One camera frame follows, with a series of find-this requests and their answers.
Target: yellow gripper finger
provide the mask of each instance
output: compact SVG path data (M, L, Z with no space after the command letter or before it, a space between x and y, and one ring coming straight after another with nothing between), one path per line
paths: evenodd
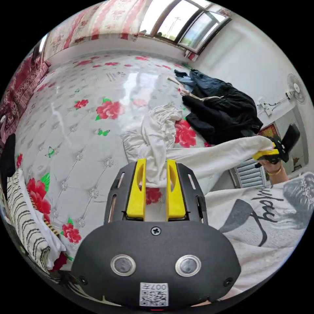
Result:
M166 221L185 217L185 205L175 160L167 161Z
M131 186L127 217L145 221L146 205L146 159L139 159L136 163Z
M255 155L253 155L252 158L254 160L261 160L263 159L264 156L279 155L279 150L275 148L276 147L275 143L273 143L272 146L274 147L273 150L264 150L264 151L260 150Z

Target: red flower print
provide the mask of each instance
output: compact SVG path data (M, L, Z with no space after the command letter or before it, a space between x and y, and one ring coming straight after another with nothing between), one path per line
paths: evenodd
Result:
M19 168L19 167L21 166L22 160L23 160L23 154L20 154L20 155L17 157L17 162L16 162L17 168Z
M116 119L120 114L124 114L124 106L121 105L118 101L106 101L103 102L100 107L96 109L96 112L99 114L101 119Z
M85 64L92 63L92 62L93 62L92 60L84 60L84 61L79 62L77 65L85 65Z
M88 104L88 99L83 99L83 100L78 101L78 102L75 104L74 108L80 109L80 108L82 108L82 107L85 107L87 104Z
M146 188L146 205L158 203L161 198L161 192L158 188L147 187Z
M143 60L143 61L148 61L148 57L142 56L142 57L135 57L137 60Z
M31 178L27 183L27 191L36 206L36 209L44 214L44 218L50 222L49 214L51 210L51 205L44 199L46 195L45 185L40 180L35 182L34 178Z
M176 139L175 143L179 143L182 147L189 148L196 145L196 133L189 123L182 119L175 123L176 127Z
M37 91L38 92L42 91L47 85L48 85L48 83L43 84Z
M71 223L67 223L62 226L63 235L68 238L71 243L79 243L82 240L82 237L79 234L79 230L74 228Z
M107 62L105 63L105 65L118 65L119 62Z
M144 99L134 99L133 104L138 108L147 106L147 102Z
M79 44L79 43L82 42L84 39L85 39L85 36L80 37L80 38L77 38L74 42L75 42L76 44Z
M60 270L63 265L67 262L67 257L64 255L63 252L60 253L60 256L55 260L53 269L51 271Z

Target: screw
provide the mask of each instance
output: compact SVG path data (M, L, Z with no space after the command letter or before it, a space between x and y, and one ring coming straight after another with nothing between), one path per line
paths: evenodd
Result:
M161 229L159 227L153 227L150 232L152 235L157 236L161 234Z
M227 279L223 282L223 285L224 285L225 287L228 287L232 282L233 282L233 279L232 279L232 278L227 278Z
M79 281L80 281L83 285L85 285L85 286L88 284L88 282L87 282L87 280L85 279L84 276L80 276L80 277L79 277Z

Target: gold bracelet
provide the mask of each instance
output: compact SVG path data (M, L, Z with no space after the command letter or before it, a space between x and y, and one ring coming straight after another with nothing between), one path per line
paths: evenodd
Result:
M282 170L282 166L280 166L279 170L277 170L276 172L267 172L268 175L270 176L276 176L277 174L279 174Z

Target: pile of clothes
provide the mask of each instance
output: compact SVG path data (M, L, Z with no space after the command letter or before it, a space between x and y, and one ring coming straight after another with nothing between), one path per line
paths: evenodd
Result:
M187 122L206 142L217 145L237 138L255 136L263 126L254 100L232 86L199 70L190 75L175 70L176 80L188 93L183 104L191 113Z

